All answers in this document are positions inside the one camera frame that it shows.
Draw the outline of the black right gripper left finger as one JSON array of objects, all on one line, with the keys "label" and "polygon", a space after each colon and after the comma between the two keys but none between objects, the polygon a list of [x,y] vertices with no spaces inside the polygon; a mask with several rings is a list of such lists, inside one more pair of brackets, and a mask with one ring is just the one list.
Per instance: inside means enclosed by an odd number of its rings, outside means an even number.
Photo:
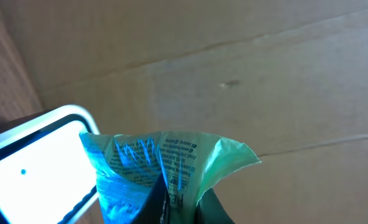
[{"label": "black right gripper left finger", "polygon": [[147,199],[131,224],[169,224],[170,197],[163,174],[158,176]]}]

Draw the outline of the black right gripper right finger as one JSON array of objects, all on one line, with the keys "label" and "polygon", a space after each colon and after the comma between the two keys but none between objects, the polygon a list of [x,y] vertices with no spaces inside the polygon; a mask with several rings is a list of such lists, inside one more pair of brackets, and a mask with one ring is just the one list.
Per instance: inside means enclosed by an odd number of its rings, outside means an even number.
[{"label": "black right gripper right finger", "polygon": [[195,224],[234,224],[214,190],[207,190],[197,204]]}]

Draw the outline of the teal snack packet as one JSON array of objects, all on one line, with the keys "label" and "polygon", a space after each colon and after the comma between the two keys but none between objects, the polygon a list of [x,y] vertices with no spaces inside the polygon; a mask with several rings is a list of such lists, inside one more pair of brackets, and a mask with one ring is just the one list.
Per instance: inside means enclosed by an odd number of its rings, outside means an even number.
[{"label": "teal snack packet", "polygon": [[160,174],[170,197],[170,223],[195,223],[197,204],[207,190],[259,163],[246,144],[208,133],[82,133],[80,139],[96,170],[106,223],[131,223]]}]

